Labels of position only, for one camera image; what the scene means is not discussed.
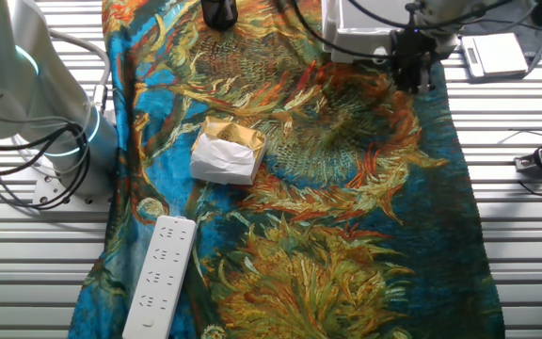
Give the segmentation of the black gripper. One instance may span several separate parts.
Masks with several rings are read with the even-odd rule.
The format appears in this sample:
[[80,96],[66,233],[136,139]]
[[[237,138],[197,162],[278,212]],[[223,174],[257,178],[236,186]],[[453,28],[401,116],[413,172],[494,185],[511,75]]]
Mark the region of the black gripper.
[[419,30],[393,30],[391,37],[391,70],[398,90],[414,92],[415,80],[409,72],[420,72],[417,86],[419,93],[428,93],[436,88],[431,74],[431,65],[439,60],[437,42]]

